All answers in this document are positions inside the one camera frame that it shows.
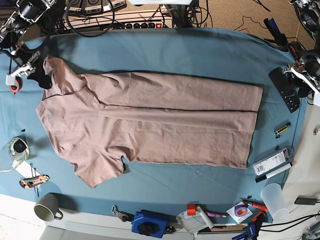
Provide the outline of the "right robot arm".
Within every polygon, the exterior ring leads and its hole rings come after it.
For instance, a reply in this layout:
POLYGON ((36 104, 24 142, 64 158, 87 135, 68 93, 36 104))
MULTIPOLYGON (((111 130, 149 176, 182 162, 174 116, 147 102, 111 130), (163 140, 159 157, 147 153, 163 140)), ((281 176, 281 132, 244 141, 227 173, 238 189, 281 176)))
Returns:
POLYGON ((42 89, 52 87, 51 77, 43 68, 43 49, 50 39, 50 30, 41 45, 30 49, 22 40, 28 29, 34 26, 56 3, 55 0, 18 0, 15 10, 0 26, 0 53, 16 63, 5 76, 5 84, 11 92, 22 87, 21 77, 34 80, 42 89))

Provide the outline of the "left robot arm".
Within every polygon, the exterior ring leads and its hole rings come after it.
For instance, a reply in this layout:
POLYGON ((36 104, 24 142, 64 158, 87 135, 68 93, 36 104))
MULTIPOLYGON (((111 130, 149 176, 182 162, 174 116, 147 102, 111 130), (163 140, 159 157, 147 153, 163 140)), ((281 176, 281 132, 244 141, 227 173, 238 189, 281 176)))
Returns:
POLYGON ((290 0, 296 16, 314 40, 314 48, 295 53, 296 62, 289 64, 284 73, 291 74, 298 96, 306 98, 309 94, 320 92, 320 2, 318 0, 290 0))

